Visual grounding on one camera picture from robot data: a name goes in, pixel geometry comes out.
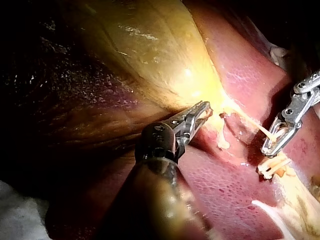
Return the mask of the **left arm instrument jaw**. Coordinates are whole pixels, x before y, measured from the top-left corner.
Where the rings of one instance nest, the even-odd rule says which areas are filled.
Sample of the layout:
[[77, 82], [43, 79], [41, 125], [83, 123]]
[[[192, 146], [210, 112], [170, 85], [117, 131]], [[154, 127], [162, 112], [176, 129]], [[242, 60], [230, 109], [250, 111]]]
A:
[[194, 122], [194, 131], [197, 132], [212, 115], [213, 110], [207, 109], [204, 110], [199, 116], [197, 116]]
[[209, 108], [210, 108], [209, 101], [200, 101], [187, 110], [186, 118], [192, 117], [192, 118], [198, 119]]

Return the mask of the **right arm instrument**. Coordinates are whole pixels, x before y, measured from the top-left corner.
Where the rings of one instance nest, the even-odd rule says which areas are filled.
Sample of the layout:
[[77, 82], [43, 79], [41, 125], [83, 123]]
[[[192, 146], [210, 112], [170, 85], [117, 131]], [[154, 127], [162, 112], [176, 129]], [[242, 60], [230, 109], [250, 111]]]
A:
[[299, 128], [303, 115], [310, 107], [320, 102], [320, 71], [317, 70], [296, 83], [290, 98], [291, 102], [281, 115], [289, 128]]

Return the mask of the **left arm instrument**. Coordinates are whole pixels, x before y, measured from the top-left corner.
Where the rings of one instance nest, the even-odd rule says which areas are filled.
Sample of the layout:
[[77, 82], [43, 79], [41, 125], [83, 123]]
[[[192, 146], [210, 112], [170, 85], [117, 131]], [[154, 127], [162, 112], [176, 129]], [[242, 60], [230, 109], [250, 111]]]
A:
[[147, 125], [135, 145], [135, 161], [166, 158], [177, 163], [193, 138], [195, 123], [194, 114], [178, 113]]

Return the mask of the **right arm instrument jaw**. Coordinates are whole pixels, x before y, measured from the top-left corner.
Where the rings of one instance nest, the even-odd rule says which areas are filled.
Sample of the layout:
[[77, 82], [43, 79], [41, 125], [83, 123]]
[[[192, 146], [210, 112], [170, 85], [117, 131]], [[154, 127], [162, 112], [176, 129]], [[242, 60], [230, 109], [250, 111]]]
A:
[[[287, 143], [294, 137], [297, 133], [299, 128], [301, 127], [300, 124], [292, 126], [292, 125], [284, 125], [284, 135], [278, 141], [278, 153], [287, 145]], [[267, 157], [275, 157], [277, 154], [267, 154]]]
[[285, 134], [285, 122], [280, 118], [275, 118], [269, 132], [271, 133], [271, 138], [269, 136], [266, 137], [261, 147], [261, 153], [263, 155], [277, 155], [279, 152], [278, 141]]

